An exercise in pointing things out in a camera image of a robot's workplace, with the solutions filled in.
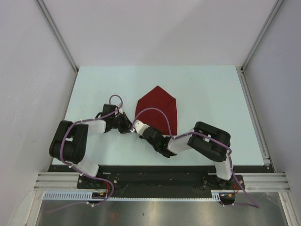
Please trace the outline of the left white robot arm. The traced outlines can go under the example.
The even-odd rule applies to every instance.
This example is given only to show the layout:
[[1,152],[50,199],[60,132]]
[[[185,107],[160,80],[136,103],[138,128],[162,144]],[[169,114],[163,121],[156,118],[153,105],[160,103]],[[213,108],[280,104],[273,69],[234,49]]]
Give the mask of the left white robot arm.
[[88,175],[87,182],[93,188],[103,185],[104,177],[99,174],[99,165],[86,155],[87,140],[93,135],[100,135],[117,129],[119,133],[128,133],[132,123],[121,105],[104,104],[103,110],[91,120],[60,121],[50,144],[49,155],[75,167],[80,173]]

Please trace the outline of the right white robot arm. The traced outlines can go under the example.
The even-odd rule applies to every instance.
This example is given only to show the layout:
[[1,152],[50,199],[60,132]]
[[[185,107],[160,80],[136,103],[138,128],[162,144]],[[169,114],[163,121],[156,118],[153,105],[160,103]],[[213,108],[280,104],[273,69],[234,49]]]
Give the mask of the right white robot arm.
[[146,140],[156,152],[166,158],[193,149],[214,162],[217,184],[228,189],[234,183],[233,164],[230,159],[230,134],[203,122],[179,136],[165,136],[158,129],[137,120],[134,129],[139,138]]

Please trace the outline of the red cloth napkin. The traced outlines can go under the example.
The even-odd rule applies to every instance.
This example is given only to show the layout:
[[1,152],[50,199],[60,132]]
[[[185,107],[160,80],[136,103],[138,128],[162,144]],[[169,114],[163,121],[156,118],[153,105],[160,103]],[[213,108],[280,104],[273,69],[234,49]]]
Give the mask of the red cloth napkin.
[[160,86],[141,97],[136,105],[135,118],[163,135],[177,135],[178,117],[176,98]]

